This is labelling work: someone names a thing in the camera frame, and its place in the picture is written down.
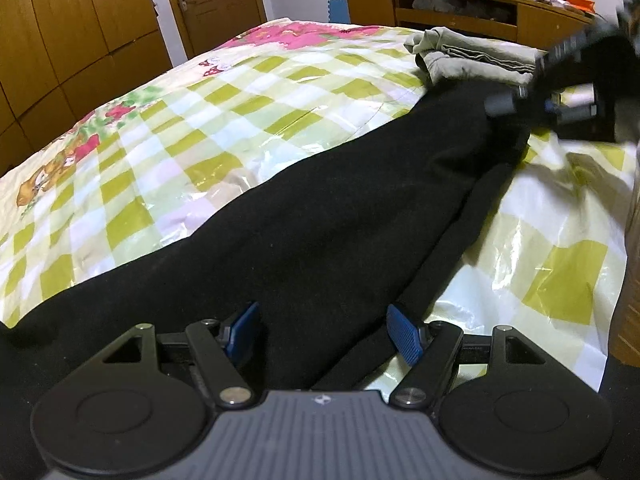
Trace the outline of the black pants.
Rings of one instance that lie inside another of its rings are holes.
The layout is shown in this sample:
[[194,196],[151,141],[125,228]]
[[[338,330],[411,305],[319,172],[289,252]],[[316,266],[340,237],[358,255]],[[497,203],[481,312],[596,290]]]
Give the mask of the black pants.
[[493,81],[444,81],[408,114],[296,162],[191,236],[64,290],[1,333],[1,474],[35,479],[43,393],[132,326],[178,332],[258,304],[269,389],[348,389],[395,351],[390,304],[426,312],[520,162]]

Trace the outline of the folded grey pants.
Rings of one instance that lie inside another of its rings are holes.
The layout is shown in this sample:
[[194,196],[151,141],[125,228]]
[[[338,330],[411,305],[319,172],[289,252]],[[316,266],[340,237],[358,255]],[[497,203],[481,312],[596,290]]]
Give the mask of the folded grey pants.
[[404,43],[433,86],[445,80],[487,80],[523,87],[544,50],[465,36],[447,27],[413,32]]

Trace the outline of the checkered floral bed sheet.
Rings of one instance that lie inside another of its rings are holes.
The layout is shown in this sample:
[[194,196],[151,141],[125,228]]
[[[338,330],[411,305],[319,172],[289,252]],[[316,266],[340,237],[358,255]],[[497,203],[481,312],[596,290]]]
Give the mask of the checkered floral bed sheet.
[[[62,131],[1,136],[1,318],[191,235],[278,171],[382,126],[423,94],[405,28],[259,26]],[[599,387],[626,266],[636,150],[534,134],[497,213],[435,304],[474,334],[526,333]]]

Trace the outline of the blue foam mat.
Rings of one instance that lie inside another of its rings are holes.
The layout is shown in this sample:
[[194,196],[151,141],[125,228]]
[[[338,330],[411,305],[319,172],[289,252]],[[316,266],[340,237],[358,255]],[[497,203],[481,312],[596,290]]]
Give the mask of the blue foam mat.
[[328,20],[334,24],[349,24],[347,0],[328,0]]

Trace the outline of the wooden wardrobe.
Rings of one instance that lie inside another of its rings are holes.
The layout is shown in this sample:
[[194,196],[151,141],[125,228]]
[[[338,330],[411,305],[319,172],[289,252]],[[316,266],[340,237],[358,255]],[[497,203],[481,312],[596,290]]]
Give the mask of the wooden wardrobe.
[[170,68],[152,0],[1,0],[1,170]]

